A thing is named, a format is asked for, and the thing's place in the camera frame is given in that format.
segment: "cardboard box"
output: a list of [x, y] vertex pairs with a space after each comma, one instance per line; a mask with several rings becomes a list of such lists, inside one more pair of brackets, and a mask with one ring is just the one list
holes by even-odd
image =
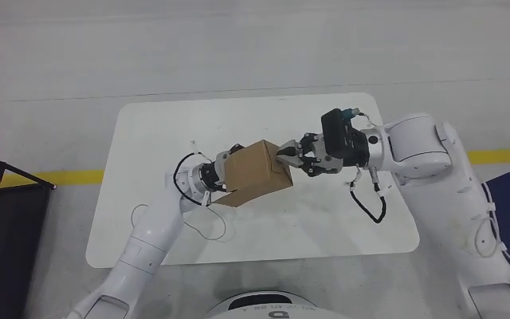
[[262, 195], [291, 187], [290, 169], [277, 162], [277, 152], [278, 146], [261, 140], [232, 154], [225, 161], [225, 185], [231, 193], [215, 203], [239, 207]]

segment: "yellow floor line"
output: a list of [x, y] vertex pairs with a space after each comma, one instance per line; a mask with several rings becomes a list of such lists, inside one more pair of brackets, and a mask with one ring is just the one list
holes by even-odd
[[473, 165], [510, 163], [510, 149], [471, 151], [468, 152], [468, 157]]
[[[43, 171], [34, 173], [34, 175], [55, 185], [88, 185], [101, 184], [104, 171]], [[20, 175], [5, 174], [0, 183], [0, 188], [26, 185], [30, 182], [29, 179]]]
[[[496, 164], [510, 163], [510, 149], [495, 151], [471, 151], [468, 152], [472, 164]], [[89, 185], [101, 184], [103, 181], [103, 170], [91, 171], [44, 171], [35, 173], [39, 178], [56, 185]], [[0, 188], [26, 185], [30, 181], [15, 174], [5, 174], [0, 183]]]

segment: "gray floor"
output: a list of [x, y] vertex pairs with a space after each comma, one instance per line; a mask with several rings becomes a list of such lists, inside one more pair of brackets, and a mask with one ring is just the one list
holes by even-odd
[[[348, 92], [371, 94], [385, 121], [429, 112], [469, 150], [508, 148], [508, 30], [504, 0], [5, 0], [0, 160], [103, 169], [133, 102]], [[29, 318], [61, 318], [106, 275], [84, 257], [99, 191], [54, 192]], [[201, 318], [278, 288], [353, 318], [458, 318], [451, 271], [418, 229], [411, 254], [165, 266], [140, 317]]]
[[[509, 169], [476, 166], [483, 179]], [[53, 193], [28, 318], [61, 318], [108, 273], [85, 261], [99, 191], [67, 186]], [[452, 271], [426, 230], [418, 229], [421, 242], [410, 254], [163, 266], [143, 295], [139, 317], [200, 318], [237, 293], [282, 289], [354, 319], [460, 318]]]

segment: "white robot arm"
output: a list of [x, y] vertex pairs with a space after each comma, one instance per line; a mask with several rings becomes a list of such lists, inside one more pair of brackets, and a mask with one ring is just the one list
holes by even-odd
[[[176, 181], [185, 194], [202, 201], [205, 192], [193, 191], [190, 177], [190, 170], [184, 168], [177, 173]], [[136, 223], [106, 280], [73, 309], [68, 319], [135, 317], [135, 306], [143, 289], [181, 233], [182, 214], [196, 208], [194, 203], [182, 199], [173, 179], [173, 174], [165, 176], [165, 190]]]
[[[391, 172], [411, 214], [455, 267], [466, 317], [509, 318], [510, 265], [500, 247], [499, 230], [496, 236], [492, 232], [491, 226], [497, 228], [494, 203], [475, 176], [455, 129], [447, 122], [436, 125], [427, 114], [415, 114], [357, 131], [351, 118], [358, 115], [365, 116], [358, 109], [325, 114], [323, 134], [307, 133], [300, 142], [289, 141], [278, 158], [310, 176], [336, 174], [343, 166], [362, 167], [371, 173], [376, 190], [377, 171]], [[306, 156], [309, 151], [313, 156]], [[377, 193], [383, 199], [383, 192]]]
[[[417, 114], [357, 131], [351, 126], [355, 116], [364, 114], [357, 109], [332, 110], [322, 116], [322, 134], [307, 133], [299, 142], [290, 140], [282, 145], [277, 158], [311, 177], [337, 174], [343, 167], [364, 168], [371, 173], [383, 202], [384, 190], [379, 190], [377, 171], [391, 172], [413, 216], [456, 267], [466, 317], [510, 317], [510, 266], [492, 232], [494, 207], [474, 175], [455, 130], [448, 123], [436, 125], [430, 116]], [[135, 225], [105, 282], [80, 302], [68, 319], [134, 317], [143, 288], [179, 236], [182, 213], [202, 204], [208, 192], [222, 191], [224, 162], [241, 148], [236, 145], [218, 154], [215, 162], [190, 169], [179, 169], [179, 164], [173, 175], [167, 175], [165, 191]], [[376, 223], [383, 223], [384, 216], [371, 217]], [[504, 302], [495, 306], [495, 300]], [[214, 318], [299, 319], [307, 317], [309, 310], [310, 306], [273, 305], [250, 312], [227, 311]], [[314, 312], [315, 317], [335, 316], [321, 311]]]

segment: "white table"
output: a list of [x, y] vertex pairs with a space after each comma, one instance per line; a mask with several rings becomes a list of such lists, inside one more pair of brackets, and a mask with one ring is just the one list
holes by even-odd
[[[131, 233], [131, 211], [163, 189], [163, 176], [187, 153], [191, 141], [214, 157], [240, 143], [261, 139], [282, 144], [306, 132], [321, 132], [320, 117], [332, 108], [359, 107], [376, 124], [381, 116], [366, 93], [276, 96], [225, 100], [140, 103], [124, 107], [113, 136], [104, 180], [87, 246], [87, 261], [112, 267]], [[367, 128], [363, 118], [353, 125]], [[211, 206], [227, 222], [219, 241], [206, 241], [194, 230], [183, 232], [163, 262], [166, 265], [393, 254], [414, 250], [418, 231], [402, 196], [393, 187], [386, 196], [387, 216], [373, 223], [354, 203], [345, 182], [355, 176], [346, 167], [338, 175], [308, 178], [292, 169], [294, 187], [255, 199], [239, 208]], [[394, 183], [380, 173], [381, 184]], [[364, 172], [357, 196], [375, 214], [380, 202]], [[185, 219], [214, 237], [221, 221], [197, 209]]]

